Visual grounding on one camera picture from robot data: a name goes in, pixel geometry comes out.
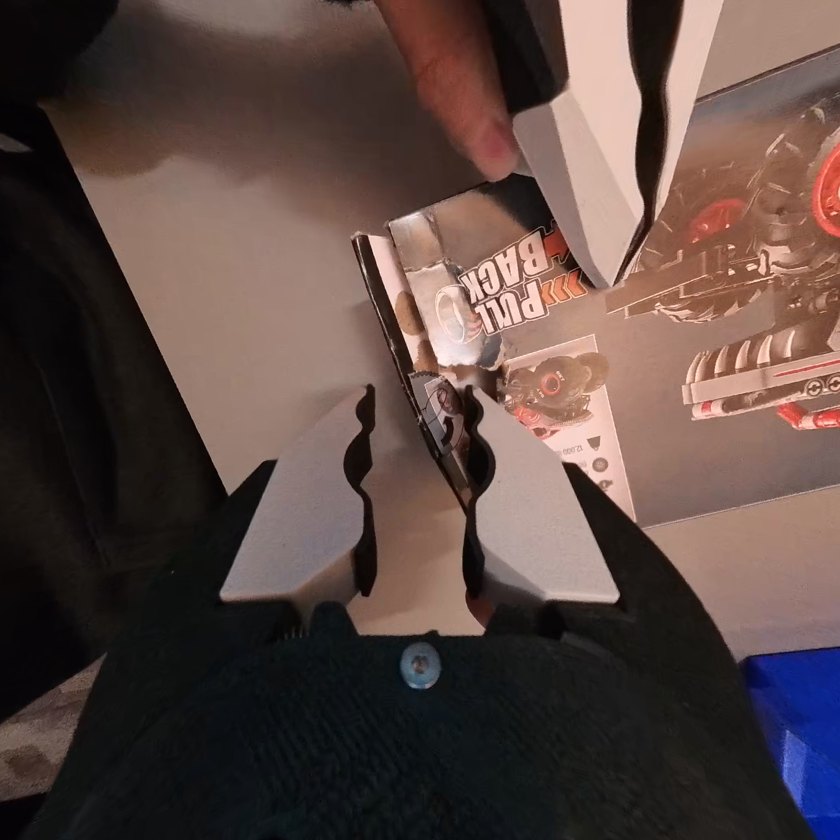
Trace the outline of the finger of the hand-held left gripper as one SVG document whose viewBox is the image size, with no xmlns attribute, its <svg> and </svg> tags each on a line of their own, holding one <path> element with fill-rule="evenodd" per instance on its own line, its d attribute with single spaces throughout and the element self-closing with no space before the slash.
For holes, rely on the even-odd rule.
<svg viewBox="0 0 840 840">
<path fill-rule="evenodd" d="M 566 87 L 512 125 L 572 255 L 610 288 L 644 221 L 644 2 L 560 2 L 560 14 Z"/>
<path fill-rule="evenodd" d="M 644 228 L 669 194 L 722 1 L 644 1 Z"/>
</svg>

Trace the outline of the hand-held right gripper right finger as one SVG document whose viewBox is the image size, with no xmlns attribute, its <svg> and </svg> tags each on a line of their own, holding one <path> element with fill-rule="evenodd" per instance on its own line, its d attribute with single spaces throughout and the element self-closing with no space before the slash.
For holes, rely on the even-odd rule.
<svg viewBox="0 0 840 840">
<path fill-rule="evenodd" d="M 493 605 L 614 605 L 620 593 L 564 462 L 483 390 L 465 390 L 463 575 Z"/>
</svg>

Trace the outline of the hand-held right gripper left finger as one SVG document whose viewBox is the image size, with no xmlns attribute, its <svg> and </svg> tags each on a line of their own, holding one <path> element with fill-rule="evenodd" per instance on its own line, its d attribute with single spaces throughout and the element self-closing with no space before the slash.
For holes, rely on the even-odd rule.
<svg viewBox="0 0 840 840">
<path fill-rule="evenodd" d="M 277 458 L 221 602 L 286 602 L 311 618 L 322 603 L 371 594 L 378 558 L 364 481 L 374 429 L 375 388 L 364 385 Z"/>
</svg>

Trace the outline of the toy monster truck box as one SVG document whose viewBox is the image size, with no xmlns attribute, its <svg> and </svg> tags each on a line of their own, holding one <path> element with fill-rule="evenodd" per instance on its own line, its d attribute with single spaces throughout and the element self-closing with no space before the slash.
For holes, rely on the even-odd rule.
<svg viewBox="0 0 840 840">
<path fill-rule="evenodd" d="M 469 385 L 644 528 L 838 486 L 838 108 L 837 46 L 699 100 L 612 289 L 523 175 L 353 237 L 464 508 Z"/>
</svg>

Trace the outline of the person's left hand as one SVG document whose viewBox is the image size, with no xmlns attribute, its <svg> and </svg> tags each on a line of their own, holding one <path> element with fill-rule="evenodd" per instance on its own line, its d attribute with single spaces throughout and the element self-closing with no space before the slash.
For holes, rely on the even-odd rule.
<svg viewBox="0 0 840 840">
<path fill-rule="evenodd" d="M 474 1 L 376 1 L 423 108 L 484 178 L 521 160 L 487 21 Z"/>
</svg>

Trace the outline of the person's dark clothing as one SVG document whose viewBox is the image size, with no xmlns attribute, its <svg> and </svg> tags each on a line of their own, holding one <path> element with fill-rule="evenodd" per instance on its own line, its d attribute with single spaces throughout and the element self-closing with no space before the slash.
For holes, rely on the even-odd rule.
<svg viewBox="0 0 840 840">
<path fill-rule="evenodd" d="M 1 3 L 2 721 L 101 657 L 227 497 L 39 106 L 117 7 Z"/>
</svg>

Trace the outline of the blue plastic bin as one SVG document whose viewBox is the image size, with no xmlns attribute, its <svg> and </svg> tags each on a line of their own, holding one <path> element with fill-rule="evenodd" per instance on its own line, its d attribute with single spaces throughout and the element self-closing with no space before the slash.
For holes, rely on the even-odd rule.
<svg viewBox="0 0 840 840">
<path fill-rule="evenodd" d="M 784 784 L 817 838 L 839 838 L 839 647 L 745 658 L 741 672 Z"/>
</svg>

